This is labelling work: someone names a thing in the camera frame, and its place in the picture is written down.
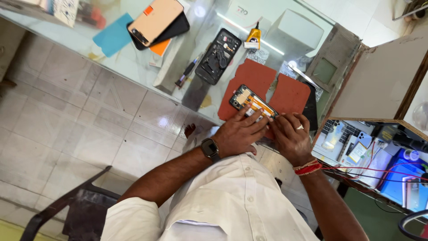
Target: wooden cabinet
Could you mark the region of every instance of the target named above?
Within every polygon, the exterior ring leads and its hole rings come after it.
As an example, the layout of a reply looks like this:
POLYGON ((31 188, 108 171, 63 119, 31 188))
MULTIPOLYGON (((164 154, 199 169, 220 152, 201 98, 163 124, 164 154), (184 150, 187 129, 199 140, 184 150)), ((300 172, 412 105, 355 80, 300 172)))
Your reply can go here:
POLYGON ((363 51, 329 119, 396 122, 428 141, 414 109, 428 100, 428 27, 363 51))

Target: yellow glue tube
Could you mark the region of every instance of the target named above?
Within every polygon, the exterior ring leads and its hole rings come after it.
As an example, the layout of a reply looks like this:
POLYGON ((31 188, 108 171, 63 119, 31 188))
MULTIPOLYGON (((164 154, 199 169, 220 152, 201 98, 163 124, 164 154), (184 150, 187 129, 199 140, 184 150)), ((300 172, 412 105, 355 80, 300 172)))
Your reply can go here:
POLYGON ((250 31, 247 40, 244 42, 244 48, 260 49, 260 36, 262 31, 259 29, 259 22, 255 28, 250 31))

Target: man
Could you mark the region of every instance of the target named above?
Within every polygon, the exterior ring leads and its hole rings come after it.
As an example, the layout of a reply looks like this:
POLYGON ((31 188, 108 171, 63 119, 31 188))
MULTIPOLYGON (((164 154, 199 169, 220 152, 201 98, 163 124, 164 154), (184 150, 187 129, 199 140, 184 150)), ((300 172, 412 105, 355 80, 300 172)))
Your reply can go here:
MULTIPOLYGON (((250 105, 202 146, 138 179, 108 210, 101 240, 318 240, 270 172, 245 154, 256 155, 251 144, 272 128, 278 151, 294 167, 314 161, 309 121, 301 114, 282 114, 255 123, 262 111, 245 118, 250 105), (173 194, 161 224, 158 207, 173 194)), ((368 240, 321 170, 300 179, 326 241, 368 240)))

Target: white shirt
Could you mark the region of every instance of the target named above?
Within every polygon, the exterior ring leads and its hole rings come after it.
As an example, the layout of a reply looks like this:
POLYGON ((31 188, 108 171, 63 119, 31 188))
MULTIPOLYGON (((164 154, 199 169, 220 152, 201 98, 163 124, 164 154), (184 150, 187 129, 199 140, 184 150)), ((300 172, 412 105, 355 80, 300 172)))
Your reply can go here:
POLYGON ((213 164, 158 207, 134 197, 107 211, 101 241, 318 241, 271 173, 246 154, 213 164))

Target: watch face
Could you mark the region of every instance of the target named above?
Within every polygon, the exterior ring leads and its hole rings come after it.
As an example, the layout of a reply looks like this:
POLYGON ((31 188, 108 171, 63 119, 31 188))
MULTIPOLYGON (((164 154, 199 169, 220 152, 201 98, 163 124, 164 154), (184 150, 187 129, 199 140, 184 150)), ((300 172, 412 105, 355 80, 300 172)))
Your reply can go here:
POLYGON ((211 149, 213 153, 217 151, 217 146, 214 143, 211 143, 208 147, 211 149))
POLYGON ((208 157, 211 157, 218 152, 216 144, 211 139, 204 140, 204 142, 201 144, 201 147, 205 155, 208 157))

